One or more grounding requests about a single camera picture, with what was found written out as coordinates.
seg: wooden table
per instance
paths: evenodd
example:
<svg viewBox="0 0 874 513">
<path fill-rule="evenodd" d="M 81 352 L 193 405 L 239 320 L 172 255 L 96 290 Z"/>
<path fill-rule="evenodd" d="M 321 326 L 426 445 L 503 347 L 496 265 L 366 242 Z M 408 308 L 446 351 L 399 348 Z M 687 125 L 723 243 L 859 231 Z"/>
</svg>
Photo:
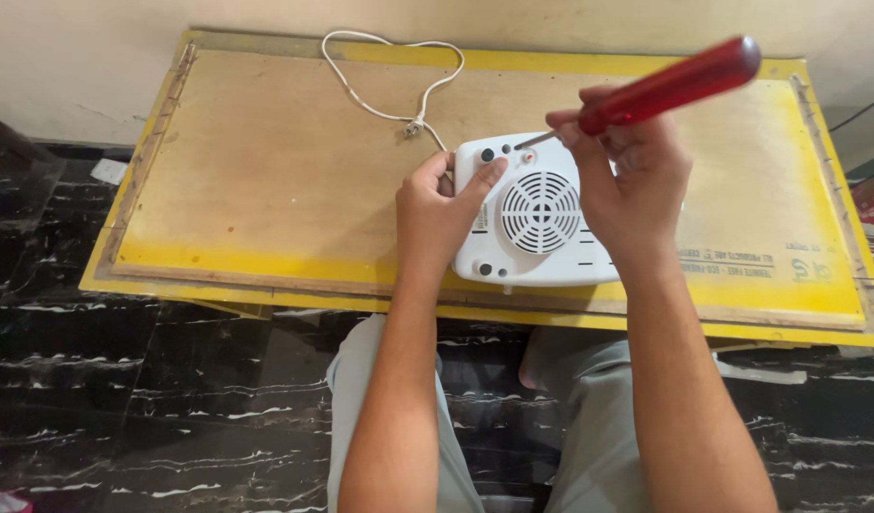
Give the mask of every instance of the wooden table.
<svg viewBox="0 0 874 513">
<path fill-rule="evenodd" d="M 265 305 L 386 311 L 401 179 L 435 150 L 363 111 L 319 40 L 188 31 L 161 85 L 80 287 L 186 299 L 255 317 Z M 451 73 L 444 48 L 331 42 L 358 95 L 414 115 Z M 540 131 L 579 87 L 675 57 L 466 50 L 429 99 L 455 148 Z M 676 112 L 695 167 L 677 241 L 714 345 L 874 346 L 874 263 L 802 60 Z M 625 329 L 619 283 L 566 288 L 443 280 L 438 315 Z"/>
</svg>

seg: white power cord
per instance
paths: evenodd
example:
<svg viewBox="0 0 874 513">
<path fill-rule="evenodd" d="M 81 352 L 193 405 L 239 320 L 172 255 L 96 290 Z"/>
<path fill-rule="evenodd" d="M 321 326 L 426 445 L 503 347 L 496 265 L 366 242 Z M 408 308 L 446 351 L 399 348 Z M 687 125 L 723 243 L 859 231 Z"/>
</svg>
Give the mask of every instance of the white power cord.
<svg viewBox="0 0 874 513">
<path fill-rule="evenodd" d="M 348 92 L 351 93 L 352 98 L 357 100 L 357 102 L 361 104 L 361 107 L 367 109 L 367 111 L 369 111 L 371 114 L 376 114 L 380 118 L 386 118 L 387 120 L 396 120 L 399 122 L 410 122 L 410 123 L 408 123 L 408 125 L 405 126 L 405 130 L 404 130 L 405 137 L 411 137 L 413 135 L 418 134 L 418 132 L 420 132 L 422 129 L 427 129 L 428 132 L 430 132 L 431 135 L 434 136 L 434 139 L 437 140 L 437 144 L 445 152 L 446 146 L 443 145 L 443 141 L 440 140 L 440 136 L 437 135 L 437 131 L 435 131 L 431 127 L 431 125 L 429 125 L 427 122 L 424 121 L 424 111 L 427 111 L 428 95 L 431 94 L 431 90 L 433 90 L 434 87 L 437 87 L 441 84 L 445 84 L 445 83 L 449 82 L 450 80 L 454 79 L 456 77 L 456 75 L 459 75 L 459 72 L 462 71 L 462 67 L 465 66 L 465 56 L 462 54 L 462 50 L 459 50 L 458 48 L 454 47 L 454 45 L 451 45 L 450 43 L 444 43 L 443 41 L 424 41 L 421 43 L 412 43 L 410 45 L 402 45 L 403 47 L 436 46 L 436 47 L 452 48 L 453 51 L 455 51 L 456 54 L 459 55 L 459 67 L 456 68 L 456 71 L 452 75 L 447 76 L 446 78 L 443 78 L 443 80 L 438 80 L 438 81 L 434 82 L 431 85 L 431 87 L 428 87 L 428 90 L 424 91 L 424 98 L 421 99 L 421 111 L 414 118 L 405 118 L 405 117 L 401 117 L 401 116 L 390 116 L 388 114 L 384 114 L 383 112 L 380 112 L 380 111 L 374 109 L 373 107 L 370 107 L 369 105 L 364 103 L 364 101 L 362 101 L 360 98 L 357 97 L 355 90 L 352 89 L 351 86 L 348 85 L 348 81 L 345 80 L 345 75 L 342 75 L 342 71 L 339 70 L 338 66 L 336 66 L 336 63 L 333 62 L 331 58 L 329 58 L 329 54 L 326 52 L 326 42 L 329 41 L 330 37 L 335 36 L 336 34 L 348 34 L 351 36 L 359 36 L 361 38 L 373 39 L 374 41 L 379 41 L 380 43 L 383 43 L 385 45 L 390 45 L 390 46 L 392 46 L 392 43 L 390 43 L 389 41 L 386 41 L 384 38 L 379 38 L 377 36 L 373 36 L 371 34 L 365 34 L 363 32 L 355 32 L 353 30 L 337 30 L 335 32 L 330 32 L 329 34 L 326 35 L 325 38 L 323 38 L 322 50 L 323 50 L 323 56 L 326 57 L 326 60 L 329 61 L 329 65 L 332 66 L 332 69 L 334 69 L 336 71 L 336 74 L 338 75 L 339 78 L 342 79 L 342 83 L 345 84 L 345 87 L 348 89 Z"/>
</svg>

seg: knee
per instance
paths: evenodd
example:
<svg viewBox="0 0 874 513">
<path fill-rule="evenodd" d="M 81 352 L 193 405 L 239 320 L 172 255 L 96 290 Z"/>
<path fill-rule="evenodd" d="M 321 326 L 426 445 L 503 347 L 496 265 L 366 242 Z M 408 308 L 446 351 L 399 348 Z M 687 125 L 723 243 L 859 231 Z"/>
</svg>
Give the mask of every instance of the knee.
<svg viewBox="0 0 874 513">
<path fill-rule="evenodd" d="M 372 368 L 380 336 L 383 334 L 385 315 L 375 313 L 358 322 L 338 346 L 336 357 L 326 373 L 329 390 L 334 390 L 336 372 L 343 365 Z"/>
</svg>

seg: black marble floor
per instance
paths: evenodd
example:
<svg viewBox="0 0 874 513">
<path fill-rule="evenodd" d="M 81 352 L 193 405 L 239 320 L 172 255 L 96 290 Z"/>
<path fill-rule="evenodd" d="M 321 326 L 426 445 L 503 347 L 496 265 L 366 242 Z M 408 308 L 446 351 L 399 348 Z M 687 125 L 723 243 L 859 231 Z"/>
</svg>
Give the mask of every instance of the black marble floor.
<svg viewBox="0 0 874 513">
<path fill-rule="evenodd" d="M 0 170 L 0 490 L 37 513 L 326 510 L 325 372 L 366 314 L 252 321 L 80 292 L 116 187 L 89 177 L 103 151 L 56 151 Z M 560 460 L 567 412 L 516 378 L 530 329 L 439 322 L 444 392 L 484 494 L 546 496 Z M 783 509 L 874 511 L 874 356 L 722 360 L 808 373 L 726 380 Z"/>
</svg>

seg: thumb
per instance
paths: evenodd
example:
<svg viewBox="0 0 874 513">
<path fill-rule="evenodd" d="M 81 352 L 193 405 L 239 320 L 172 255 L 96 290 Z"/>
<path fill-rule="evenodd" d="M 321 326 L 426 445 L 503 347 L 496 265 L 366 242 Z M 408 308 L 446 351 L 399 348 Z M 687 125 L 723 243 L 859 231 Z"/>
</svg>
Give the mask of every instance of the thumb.
<svg viewBox="0 0 874 513">
<path fill-rule="evenodd" d="M 462 192 L 453 198 L 453 202 L 464 205 L 465 209 L 470 209 L 474 216 L 478 209 L 480 209 L 481 203 L 484 202 L 485 196 L 490 192 L 491 187 L 496 185 L 499 178 L 506 172 L 508 165 L 509 162 L 503 157 L 483 165 L 469 180 L 469 183 L 465 185 Z"/>
<path fill-rule="evenodd" d="M 579 168 L 582 192 L 592 197 L 612 198 L 619 193 L 611 164 L 602 143 L 579 130 L 576 123 L 565 123 L 557 130 L 561 143 L 573 154 Z"/>
</svg>

